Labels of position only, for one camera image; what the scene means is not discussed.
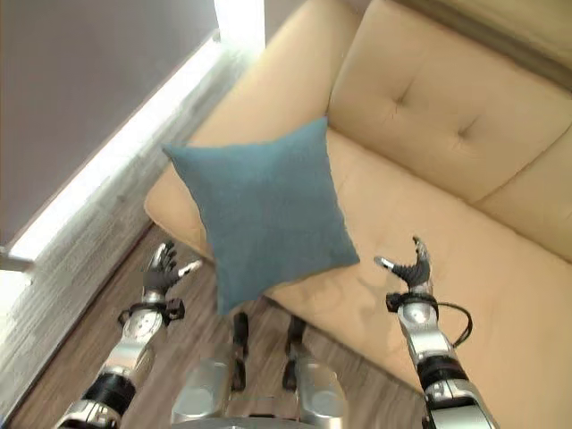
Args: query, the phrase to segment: black cable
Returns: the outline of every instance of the black cable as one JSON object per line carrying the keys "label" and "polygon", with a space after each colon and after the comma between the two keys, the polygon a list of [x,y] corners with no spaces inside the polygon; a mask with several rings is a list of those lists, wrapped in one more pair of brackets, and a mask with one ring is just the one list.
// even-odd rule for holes
{"label": "black cable", "polygon": [[453,348],[456,349],[463,342],[465,342],[467,340],[467,338],[471,335],[471,332],[473,331],[473,318],[471,317],[471,314],[467,310],[465,310],[462,306],[458,306],[457,304],[452,304],[450,302],[438,302],[437,305],[454,308],[454,309],[460,311],[461,313],[464,313],[465,316],[467,317],[467,327],[459,335],[457,340],[455,342],[453,342]]}

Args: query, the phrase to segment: sofa armrest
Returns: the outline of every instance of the sofa armrest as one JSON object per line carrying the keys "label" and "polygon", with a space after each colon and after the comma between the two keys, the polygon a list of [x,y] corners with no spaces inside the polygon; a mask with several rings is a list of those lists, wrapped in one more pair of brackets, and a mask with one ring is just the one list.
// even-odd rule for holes
{"label": "sofa armrest", "polygon": [[[340,0],[308,0],[192,141],[223,146],[275,139],[324,115],[359,22]],[[210,257],[197,206],[172,165],[147,194],[145,210],[175,239]]]}

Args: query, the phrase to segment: beige sofa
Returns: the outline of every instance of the beige sofa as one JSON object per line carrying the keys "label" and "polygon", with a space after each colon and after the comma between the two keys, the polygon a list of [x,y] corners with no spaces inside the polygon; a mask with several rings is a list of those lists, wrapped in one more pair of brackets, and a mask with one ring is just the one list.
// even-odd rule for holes
{"label": "beige sofa", "polygon": [[[276,138],[328,114],[332,176],[361,263],[268,292],[419,389],[375,255],[433,257],[435,295],[475,319],[458,355],[503,427],[568,427],[572,382],[572,100],[547,80],[407,7],[363,20],[309,0],[194,136]],[[170,166],[151,218],[211,257]],[[450,337],[464,319],[442,311]]]}

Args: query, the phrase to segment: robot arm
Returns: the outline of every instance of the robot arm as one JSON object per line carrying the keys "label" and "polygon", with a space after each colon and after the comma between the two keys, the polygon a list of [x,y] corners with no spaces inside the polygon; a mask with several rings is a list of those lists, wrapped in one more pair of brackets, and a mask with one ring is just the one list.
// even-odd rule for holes
{"label": "robot arm", "polygon": [[81,400],[70,405],[56,427],[118,428],[122,415],[141,388],[155,360],[155,353],[166,340],[166,327],[182,319],[185,307],[180,299],[167,300],[167,291],[181,277],[197,270],[198,260],[174,270],[172,243],[162,244],[145,272],[141,301],[119,316],[122,338],[111,351]]}
{"label": "robot arm", "polygon": [[401,330],[408,342],[409,355],[425,392],[427,416],[423,420],[423,427],[497,428],[478,389],[469,381],[455,353],[455,347],[471,333],[473,324],[470,314],[459,306],[443,304],[463,311],[468,318],[466,330],[451,344],[438,325],[439,304],[433,297],[426,246],[417,237],[413,240],[417,253],[414,265],[398,265],[384,257],[376,257],[374,261],[408,285],[408,292],[404,294],[388,294],[386,304],[389,311],[398,315]]}

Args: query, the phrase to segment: blue pillow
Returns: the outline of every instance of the blue pillow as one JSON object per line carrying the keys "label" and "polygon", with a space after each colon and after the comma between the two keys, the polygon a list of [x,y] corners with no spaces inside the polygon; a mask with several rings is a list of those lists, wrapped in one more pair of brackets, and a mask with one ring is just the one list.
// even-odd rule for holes
{"label": "blue pillow", "polygon": [[166,147],[213,249],[218,311],[281,282],[359,262],[338,207],[327,120],[271,142]]}

